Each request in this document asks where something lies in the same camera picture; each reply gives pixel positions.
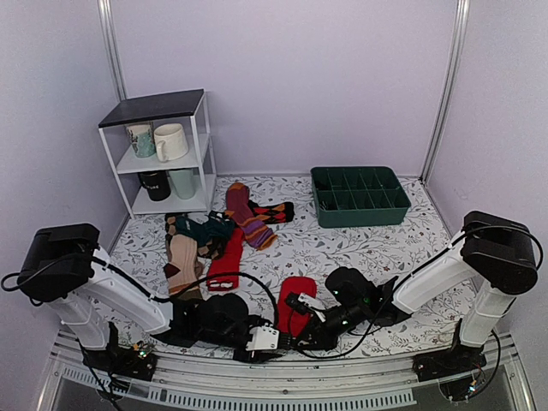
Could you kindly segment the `red sock pair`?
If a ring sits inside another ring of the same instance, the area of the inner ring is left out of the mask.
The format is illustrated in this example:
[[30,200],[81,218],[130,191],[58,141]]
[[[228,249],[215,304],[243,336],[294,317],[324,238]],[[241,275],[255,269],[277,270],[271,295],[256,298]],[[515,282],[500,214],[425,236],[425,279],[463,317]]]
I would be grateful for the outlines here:
[[299,336],[311,318],[311,313],[304,303],[299,301],[301,294],[316,297],[317,284],[312,278],[288,277],[282,282],[277,302],[278,329],[292,337]]

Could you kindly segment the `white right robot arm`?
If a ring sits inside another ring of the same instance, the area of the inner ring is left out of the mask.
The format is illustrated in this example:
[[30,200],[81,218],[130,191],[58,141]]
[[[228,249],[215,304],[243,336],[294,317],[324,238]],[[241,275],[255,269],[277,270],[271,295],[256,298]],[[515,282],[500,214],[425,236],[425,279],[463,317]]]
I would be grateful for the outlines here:
[[443,355],[443,366],[460,373],[474,362],[515,298],[538,282],[544,250],[528,227],[482,211],[469,212],[462,230],[440,253],[404,278],[379,286],[355,268],[339,267],[325,280],[337,306],[316,312],[295,339],[295,348],[331,350],[346,331],[367,321],[390,327],[409,319],[428,301],[472,277],[483,284],[472,308],[459,321],[454,346]]

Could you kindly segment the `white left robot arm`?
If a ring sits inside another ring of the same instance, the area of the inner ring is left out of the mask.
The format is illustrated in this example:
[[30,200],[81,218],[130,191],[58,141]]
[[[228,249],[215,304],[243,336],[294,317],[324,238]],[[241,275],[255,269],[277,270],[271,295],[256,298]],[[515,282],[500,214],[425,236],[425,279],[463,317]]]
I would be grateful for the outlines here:
[[250,363],[278,358],[291,348],[290,335],[277,329],[278,312],[272,320],[252,315],[233,293],[205,301],[186,300],[182,294],[159,296],[114,266],[98,237],[98,229],[89,223],[38,230],[15,275],[15,288],[53,308],[108,371],[121,371],[127,353],[114,343],[115,328],[95,311],[92,300],[171,346],[190,348],[203,342],[230,347],[235,360]]

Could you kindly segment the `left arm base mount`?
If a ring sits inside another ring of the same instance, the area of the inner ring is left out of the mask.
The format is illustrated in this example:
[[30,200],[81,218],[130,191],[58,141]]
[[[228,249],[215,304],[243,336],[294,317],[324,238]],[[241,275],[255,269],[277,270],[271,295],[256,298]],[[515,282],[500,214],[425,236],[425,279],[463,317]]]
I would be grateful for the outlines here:
[[91,368],[105,371],[109,376],[123,376],[143,381],[152,381],[158,357],[153,346],[142,341],[131,347],[118,343],[118,329],[109,322],[109,339],[105,349],[83,348],[83,363]]

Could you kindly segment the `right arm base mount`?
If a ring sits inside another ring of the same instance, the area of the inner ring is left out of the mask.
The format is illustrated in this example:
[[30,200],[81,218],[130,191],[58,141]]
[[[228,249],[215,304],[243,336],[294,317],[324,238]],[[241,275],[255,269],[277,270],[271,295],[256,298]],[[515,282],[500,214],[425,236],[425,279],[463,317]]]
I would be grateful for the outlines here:
[[456,325],[449,348],[417,354],[413,358],[412,369],[420,382],[470,372],[471,376],[467,384],[462,380],[454,380],[439,385],[440,392],[450,402],[467,402],[485,391],[497,375],[502,356],[500,338],[495,331],[491,331],[497,343],[497,360],[491,376],[487,377],[483,370],[483,367],[487,365],[483,354],[484,346],[478,348],[464,346],[460,339],[461,327],[462,320]]

